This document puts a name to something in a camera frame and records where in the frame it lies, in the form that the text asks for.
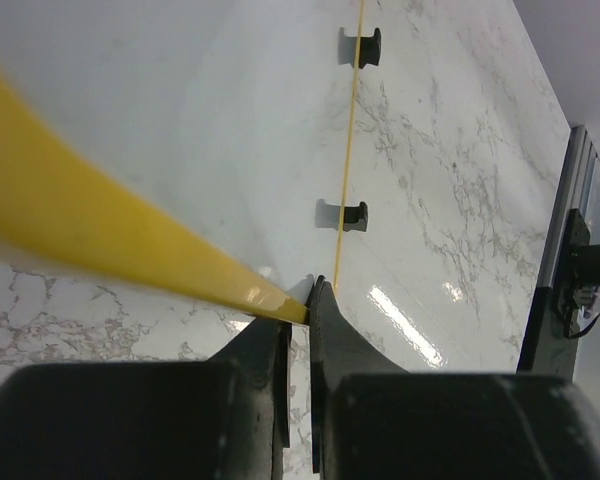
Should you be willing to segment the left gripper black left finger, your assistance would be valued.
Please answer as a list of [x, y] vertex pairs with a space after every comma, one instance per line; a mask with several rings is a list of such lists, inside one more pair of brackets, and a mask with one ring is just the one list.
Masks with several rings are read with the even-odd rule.
[[288, 324], [205, 361], [54, 363], [0, 386], [0, 479], [279, 479]]

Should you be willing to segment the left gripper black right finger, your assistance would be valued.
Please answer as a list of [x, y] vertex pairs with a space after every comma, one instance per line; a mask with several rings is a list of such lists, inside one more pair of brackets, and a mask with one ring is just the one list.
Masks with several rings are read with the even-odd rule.
[[323, 479], [600, 479], [600, 425], [553, 376], [411, 373], [308, 300], [312, 467]]

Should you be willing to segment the yellow framed whiteboard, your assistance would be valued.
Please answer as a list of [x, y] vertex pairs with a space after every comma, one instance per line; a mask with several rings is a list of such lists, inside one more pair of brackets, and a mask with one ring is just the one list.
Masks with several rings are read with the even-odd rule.
[[0, 1], [0, 260], [307, 320], [357, 1]]

